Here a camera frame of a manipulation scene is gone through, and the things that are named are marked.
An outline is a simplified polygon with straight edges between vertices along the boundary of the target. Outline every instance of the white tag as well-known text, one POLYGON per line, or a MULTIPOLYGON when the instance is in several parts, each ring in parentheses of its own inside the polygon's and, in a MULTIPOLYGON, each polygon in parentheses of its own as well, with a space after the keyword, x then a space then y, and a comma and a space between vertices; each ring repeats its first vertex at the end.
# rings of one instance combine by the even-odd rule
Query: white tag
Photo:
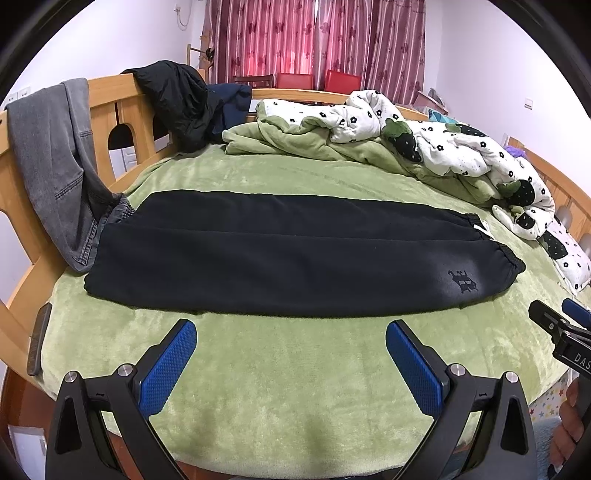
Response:
POLYGON ((490 237, 491 239, 493 239, 496 242, 496 238, 494 236, 492 236, 492 233, 489 229, 488 223, 486 223, 485 220, 482 221, 482 225, 484 225, 484 228, 481 227, 480 225, 474 225, 474 228, 482 233, 484 233, 486 236, 490 237))

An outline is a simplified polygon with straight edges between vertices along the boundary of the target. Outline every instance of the clothes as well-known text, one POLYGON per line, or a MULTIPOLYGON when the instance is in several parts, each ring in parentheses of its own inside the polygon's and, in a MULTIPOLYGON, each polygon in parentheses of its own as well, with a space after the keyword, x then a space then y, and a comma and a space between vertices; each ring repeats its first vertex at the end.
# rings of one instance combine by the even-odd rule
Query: clothes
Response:
POLYGON ((96 172, 86 79, 10 103, 8 134, 25 189, 51 240, 76 272, 92 266, 107 223, 133 213, 96 172))
POLYGON ((214 120, 212 134, 216 143, 222 143, 222 132, 243 124, 251 108, 252 87, 237 83, 218 83, 208 85, 208 91, 217 94, 223 102, 222 114, 214 120))
POLYGON ((156 115, 173 133, 179 150, 199 150, 212 139, 212 121, 220 114, 221 98, 208 90, 190 65, 160 60, 139 69, 129 69, 148 96, 156 115))
POLYGON ((450 116, 443 115, 437 110, 428 109, 428 117, 430 122, 440 122, 444 124, 456 124, 457 121, 450 116))
POLYGON ((298 317, 441 310, 525 270, 477 215, 336 197, 178 190, 109 228, 93 296, 176 311, 298 317), (113 282, 125 278, 125 287, 113 282))

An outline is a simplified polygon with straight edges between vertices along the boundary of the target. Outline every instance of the blue gripper pad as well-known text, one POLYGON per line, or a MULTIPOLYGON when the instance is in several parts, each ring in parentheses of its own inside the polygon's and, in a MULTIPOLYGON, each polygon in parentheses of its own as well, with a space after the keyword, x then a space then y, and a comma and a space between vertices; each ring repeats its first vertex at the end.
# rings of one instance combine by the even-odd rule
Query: blue gripper pad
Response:
POLYGON ((424 415, 438 418, 443 410, 443 387, 402 329, 386 329, 386 348, 424 415))
POLYGON ((562 302, 562 311, 581 327, 591 330, 591 312, 574 300, 564 299, 562 302))
POLYGON ((196 346, 197 329, 187 322, 142 382, 139 411, 144 418, 162 411, 196 346))

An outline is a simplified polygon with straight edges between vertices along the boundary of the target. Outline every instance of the wooden chair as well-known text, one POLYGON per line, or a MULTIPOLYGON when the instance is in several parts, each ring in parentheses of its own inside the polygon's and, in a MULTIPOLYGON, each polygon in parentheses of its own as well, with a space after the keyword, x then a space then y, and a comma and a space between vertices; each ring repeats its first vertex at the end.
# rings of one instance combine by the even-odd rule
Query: wooden chair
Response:
POLYGON ((274 75, 259 75, 259 76, 245 76, 245 77, 233 77, 234 83, 246 83, 247 85, 254 86, 253 83, 256 83, 256 87, 259 88, 273 88, 274 87, 274 75))

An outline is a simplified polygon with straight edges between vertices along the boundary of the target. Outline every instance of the wooden bed frame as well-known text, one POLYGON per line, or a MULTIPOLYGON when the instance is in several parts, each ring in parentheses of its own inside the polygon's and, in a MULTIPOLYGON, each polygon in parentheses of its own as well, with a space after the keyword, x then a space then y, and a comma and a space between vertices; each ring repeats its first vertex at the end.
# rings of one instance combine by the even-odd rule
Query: wooden bed frame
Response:
MULTIPOLYGON (((98 173, 114 192, 128 188, 146 167, 176 152, 174 144, 156 152, 152 122, 154 112, 133 75, 89 80, 90 117, 94 133, 98 173), (116 179, 108 151, 108 138, 117 124, 132 132, 137 166, 116 179)), ((348 95, 313 90, 254 89, 253 99, 278 98, 295 102, 344 103, 348 95)), ((405 118, 428 120, 418 112, 399 107, 405 118)), ((37 313, 51 296, 66 269, 29 201, 8 141, 8 115, 0 113, 0 211, 4 212, 26 252, 31 266, 7 304, 0 302, 0 359, 18 375, 37 385, 27 375, 27 358, 37 313)), ((521 147, 515 139, 509 144, 521 147)), ((545 178, 558 205, 569 205, 573 213, 571 233, 579 239, 591 230, 591 199, 570 179, 537 155, 528 152, 534 166, 545 178)))

